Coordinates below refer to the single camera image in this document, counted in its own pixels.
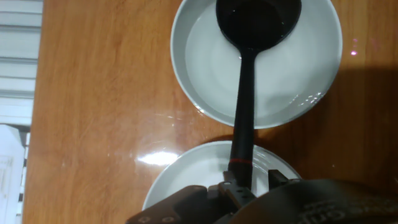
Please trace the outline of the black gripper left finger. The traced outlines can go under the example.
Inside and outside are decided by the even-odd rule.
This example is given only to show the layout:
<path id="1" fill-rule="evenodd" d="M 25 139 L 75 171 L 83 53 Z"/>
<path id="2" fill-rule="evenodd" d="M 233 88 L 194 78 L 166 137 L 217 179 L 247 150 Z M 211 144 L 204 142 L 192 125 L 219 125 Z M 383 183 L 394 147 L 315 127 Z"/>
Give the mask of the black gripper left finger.
<path id="1" fill-rule="evenodd" d="M 231 172 L 226 171 L 224 177 L 224 182 L 210 187 L 189 185 L 129 218 L 126 224 L 228 223 L 256 196 L 240 187 Z"/>

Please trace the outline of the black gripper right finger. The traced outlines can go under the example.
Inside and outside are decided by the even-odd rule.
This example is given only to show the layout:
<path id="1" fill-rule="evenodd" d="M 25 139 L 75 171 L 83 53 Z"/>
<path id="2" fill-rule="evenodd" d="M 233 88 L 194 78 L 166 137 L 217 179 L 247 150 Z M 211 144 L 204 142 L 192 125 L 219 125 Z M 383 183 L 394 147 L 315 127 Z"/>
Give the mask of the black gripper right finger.
<path id="1" fill-rule="evenodd" d="M 276 189 L 278 187 L 300 182 L 301 179 L 288 179 L 279 170 L 269 170 L 268 171 L 268 184 L 269 190 Z"/>

